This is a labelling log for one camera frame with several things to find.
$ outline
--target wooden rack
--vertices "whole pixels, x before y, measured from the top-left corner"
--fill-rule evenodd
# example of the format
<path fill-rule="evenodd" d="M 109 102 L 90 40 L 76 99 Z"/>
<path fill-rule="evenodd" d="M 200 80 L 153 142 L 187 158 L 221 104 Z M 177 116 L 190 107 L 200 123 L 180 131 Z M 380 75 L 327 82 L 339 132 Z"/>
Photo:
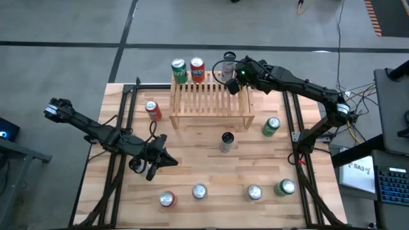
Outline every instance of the wooden rack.
<path fill-rule="evenodd" d="M 204 81 L 188 81 L 178 84 L 172 75 L 170 114 L 174 129 L 179 126 L 179 118 L 243 118 L 248 129 L 254 119 L 252 89 L 243 87 L 236 95 L 230 95 L 225 86 L 213 79 L 211 71 L 206 71 Z M 221 72 L 215 72 L 220 79 Z"/>

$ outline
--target green soda can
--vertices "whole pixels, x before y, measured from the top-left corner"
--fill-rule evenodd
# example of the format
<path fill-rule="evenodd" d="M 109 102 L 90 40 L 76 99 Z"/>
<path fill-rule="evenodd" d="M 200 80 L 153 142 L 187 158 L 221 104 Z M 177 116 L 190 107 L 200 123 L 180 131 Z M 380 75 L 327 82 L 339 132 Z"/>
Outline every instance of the green soda can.
<path fill-rule="evenodd" d="M 274 193 L 277 196 L 291 195 L 295 192 L 295 184 L 290 179 L 284 179 L 274 185 Z"/>
<path fill-rule="evenodd" d="M 182 58 L 176 58 L 172 61 L 172 70 L 174 80 L 178 84 L 184 84 L 187 82 L 187 72 L 186 72 L 186 63 Z"/>
<path fill-rule="evenodd" d="M 264 124 L 261 132 L 266 137 L 271 137 L 280 128 L 280 120 L 278 118 L 269 118 Z"/>

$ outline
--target wooden table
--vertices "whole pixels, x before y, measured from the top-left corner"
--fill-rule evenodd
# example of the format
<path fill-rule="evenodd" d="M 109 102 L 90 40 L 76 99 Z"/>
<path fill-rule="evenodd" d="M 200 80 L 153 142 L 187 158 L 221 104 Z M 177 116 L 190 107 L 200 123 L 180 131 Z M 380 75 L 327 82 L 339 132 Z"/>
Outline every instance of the wooden table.
<path fill-rule="evenodd" d="M 107 85 L 100 123 L 118 113 L 122 88 L 122 84 Z M 163 114 L 157 134 L 168 135 L 167 150 L 179 165 L 160 168 L 152 181 L 127 167 L 116 227 L 305 227 L 298 187 L 293 195 L 286 197 L 277 197 L 273 192 L 273 185 L 284 178 L 292 179 L 298 186 L 295 167 L 287 163 L 291 143 L 282 93 L 254 92 L 256 117 L 248 130 L 244 129 L 241 119 L 232 118 L 186 118 L 175 130 L 169 120 L 169 92 L 166 89 L 139 90 L 132 128 L 140 138 L 149 136 L 150 119 L 144 105 L 148 100 L 155 100 Z M 305 127 L 309 128 L 320 120 L 317 103 L 303 97 L 299 100 Z M 272 116 L 280 119 L 281 127 L 273 137 L 264 137 L 261 127 Z M 229 153 L 219 150 L 224 132 L 235 135 Z M 324 144 L 316 146 L 327 148 Z M 101 151 L 100 146 L 92 147 L 90 157 Z M 330 155 L 315 151 L 311 158 L 320 196 L 336 216 L 346 222 Z M 108 162 L 107 153 L 88 164 L 74 224 L 84 220 L 102 196 Z M 192 186 L 196 183 L 207 186 L 205 200 L 192 197 Z M 245 195 L 245 189 L 253 183 L 263 189 L 259 201 L 249 201 Z M 158 196 L 164 190 L 171 190 L 178 196 L 176 206 L 164 208 L 159 205 Z M 311 196 L 308 201 L 316 223 Z M 107 213 L 111 213 L 111 208 L 112 201 Z"/>

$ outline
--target keyboard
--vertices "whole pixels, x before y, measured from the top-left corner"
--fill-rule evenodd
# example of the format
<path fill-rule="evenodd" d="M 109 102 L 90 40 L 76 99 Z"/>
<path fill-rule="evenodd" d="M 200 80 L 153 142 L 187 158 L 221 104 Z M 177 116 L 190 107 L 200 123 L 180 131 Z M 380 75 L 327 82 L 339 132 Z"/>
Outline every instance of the keyboard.
<path fill-rule="evenodd" d="M 381 202 L 409 206 L 409 174 L 389 167 L 379 167 L 377 174 Z"/>

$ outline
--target concrete floor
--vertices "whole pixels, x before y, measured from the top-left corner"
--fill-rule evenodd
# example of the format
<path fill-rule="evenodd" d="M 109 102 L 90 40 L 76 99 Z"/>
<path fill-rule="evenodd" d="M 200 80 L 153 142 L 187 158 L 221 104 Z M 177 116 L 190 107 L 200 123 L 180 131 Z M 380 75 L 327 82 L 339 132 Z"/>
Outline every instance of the concrete floor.
<path fill-rule="evenodd" d="M 131 4 L 132 0 L 0 0 L 0 41 L 119 43 Z M 172 59 L 200 56 L 209 69 L 226 51 L 184 49 L 183 44 L 337 48 L 341 1 L 306 0 L 305 5 L 309 4 L 297 17 L 297 0 L 236 4 L 229 0 L 139 0 L 127 43 L 180 46 L 125 49 L 115 82 L 133 82 L 137 76 L 143 82 L 169 82 Z M 343 87 L 370 83 L 375 68 L 394 68 L 408 59 L 407 53 L 382 53 L 383 48 L 409 48 L 409 39 L 376 36 L 363 0 L 345 0 L 340 27 L 341 47 L 357 48 L 357 52 L 341 53 Z M 363 53 L 360 48 L 375 49 Z M 297 77 L 335 88 L 336 52 L 233 51 L 240 58 L 263 58 Z M 69 98 L 75 109 L 97 119 L 116 53 L 117 48 L 47 44 L 0 47 L 0 97 L 12 98 L 0 101 L 0 117 L 21 126 L 19 144 L 53 155 L 49 165 L 32 165 L 28 188 L 15 210 L 16 224 L 27 224 L 29 229 L 67 226 L 89 144 L 74 127 L 45 119 L 43 110 L 52 97 Z M 378 108 L 371 102 L 367 105 L 370 113 L 357 123 L 366 139 L 381 132 Z M 334 144 L 352 147 L 354 142 L 345 132 Z M 364 227 L 374 221 L 371 201 L 347 195 L 343 201 L 350 224 Z"/>

